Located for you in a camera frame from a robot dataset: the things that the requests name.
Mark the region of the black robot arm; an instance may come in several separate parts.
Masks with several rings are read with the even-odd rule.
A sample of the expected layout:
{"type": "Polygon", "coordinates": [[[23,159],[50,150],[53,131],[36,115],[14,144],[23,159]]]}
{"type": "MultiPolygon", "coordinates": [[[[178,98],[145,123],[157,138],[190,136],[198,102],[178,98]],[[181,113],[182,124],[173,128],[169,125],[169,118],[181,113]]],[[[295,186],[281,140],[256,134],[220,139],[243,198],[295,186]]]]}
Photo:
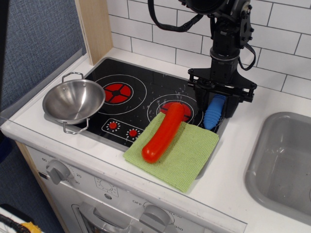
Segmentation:
{"type": "Polygon", "coordinates": [[[195,91],[200,110],[205,111],[210,93],[224,95],[225,117],[233,116],[240,102],[252,102],[257,85],[243,77],[238,67],[250,70],[242,65],[240,51],[254,49],[248,44],[252,40],[254,28],[250,23],[252,6],[248,0],[183,0],[181,4],[190,8],[197,15],[181,26],[160,23],[156,18],[154,2],[148,1],[148,9],[153,22],[162,30],[186,32],[194,24],[207,16],[210,19],[211,39],[210,68],[191,68],[188,70],[188,85],[195,91]]]}

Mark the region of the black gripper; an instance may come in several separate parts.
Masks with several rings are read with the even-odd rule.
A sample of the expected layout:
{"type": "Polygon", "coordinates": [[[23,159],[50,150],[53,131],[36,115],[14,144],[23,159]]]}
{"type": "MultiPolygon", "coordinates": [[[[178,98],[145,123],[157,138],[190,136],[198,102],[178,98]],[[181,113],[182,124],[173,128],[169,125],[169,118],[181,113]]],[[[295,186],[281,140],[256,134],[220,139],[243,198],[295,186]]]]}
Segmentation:
{"type": "Polygon", "coordinates": [[[205,112],[210,93],[226,96],[225,118],[233,117],[239,102],[252,102],[257,85],[239,74],[238,59],[212,59],[210,68],[191,68],[188,86],[195,90],[199,110],[205,112]]]}

